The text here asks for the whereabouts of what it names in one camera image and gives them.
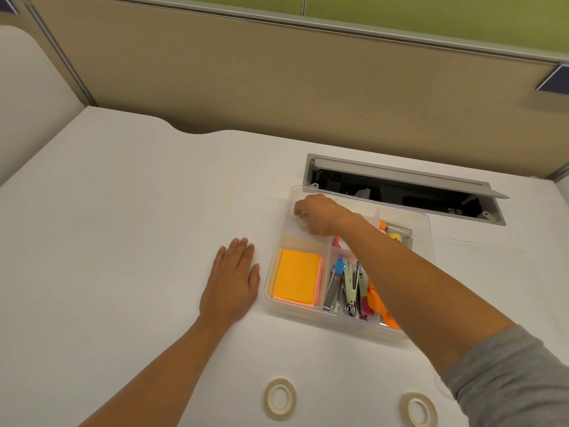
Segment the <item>right hand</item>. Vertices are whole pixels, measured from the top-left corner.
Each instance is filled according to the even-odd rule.
[[[321,237],[339,235],[341,223],[353,216],[348,208],[338,205],[322,193],[309,195],[294,204],[294,215],[301,212],[309,215],[309,232]]]

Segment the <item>orange item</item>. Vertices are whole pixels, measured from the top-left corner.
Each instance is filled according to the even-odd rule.
[[[377,291],[375,290],[375,287],[373,287],[372,281],[368,280],[367,282],[369,284],[369,287],[367,288],[367,303],[369,304],[369,306],[383,317],[383,322],[387,326],[395,328],[396,330],[401,330],[399,325],[397,325],[397,322],[395,322],[391,314],[388,312],[388,309],[381,301],[380,296],[377,294]]]
[[[282,249],[273,297],[313,307],[317,302],[322,264],[319,254]]]

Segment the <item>clear plastic organizer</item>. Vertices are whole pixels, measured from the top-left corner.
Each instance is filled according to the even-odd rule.
[[[297,321],[311,323],[328,329],[347,332],[351,335],[371,340],[401,340],[407,339],[405,334],[397,329],[390,328],[380,321],[378,314],[368,316],[366,321],[347,316],[343,311],[324,311],[325,288],[328,284],[332,265],[343,255],[348,261],[356,262],[357,258],[352,251],[333,246],[334,237],[317,237],[302,229],[302,222],[295,216],[294,204],[308,195],[323,193],[338,204],[353,212],[363,215],[376,228],[380,220],[388,224],[408,228],[413,231],[411,249],[426,260],[435,263],[435,254],[432,245],[431,224],[429,218],[420,212],[398,208],[393,205],[373,202],[352,196],[330,193],[312,187],[295,186],[288,195],[287,214],[281,232],[281,238],[273,254],[271,268],[265,282],[265,295],[270,301],[270,308],[275,313]],[[279,252],[281,249],[292,249],[317,253],[323,258],[323,267],[320,275],[319,294],[314,307],[297,305],[281,299],[273,298],[273,287],[278,270]]]

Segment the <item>finger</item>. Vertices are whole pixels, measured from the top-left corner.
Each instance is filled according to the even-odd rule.
[[[251,296],[253,301],[257,298],[257,294],[259,294],[259,281],[260,281],[260,265],[255,264],[252,266],[251,273],[249,274],[249,290],[251,292]]]
[[[241,238],[241,241],[239,242],[239,244],[237,244],[237,247],[235,247],[235,249],[229,255],[229,260],[227,263],[229,265],[237,267],[239,261],[241,260],[241,257],[243,256],[243,253],[245,253],[246,248],[247,248],[247,238]]]
[[[294,215],[297,216],[301,213],[301,211],[306,208],[306,200],[301,199],[300,201],[296,201],[294,204]]]
[[[235,251],[235,248],[238,246],[238,244],[239,244],[239,238],[233,238],[233,240],[229,244],[229,247],[227,248],[227,251],[223,256],[223,259],[221,260],[222,264],[229,262],[229,258],[231,258],[231,254]]]
[[[219,265],[221,265],[221,260],[223,259],[224,253],[225,253],[225,246],[219,247],[219,250],[217,251],[217,255],[215,256],[215,259],[213,260],[212,272],[217,271],[217,269],[219,268]]]
[[[249,271],[249,267],[251,267],[251,261],[253,253],[255,252],[255,246],[253,244],[249,244],[245,249],[245,253],[241,256],[239,260],[239,265],[237,265],[237,269],[247,275]]]

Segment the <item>forearm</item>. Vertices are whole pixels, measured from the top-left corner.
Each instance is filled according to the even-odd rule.
[[[178,341],[87,418],[81,427],[175,427],[226,331],[226,326],[199,316]]]
[[[381,300],[438,373],[513,322],[435,265],[375,229],[360,215],[338,235],[361,261]]]

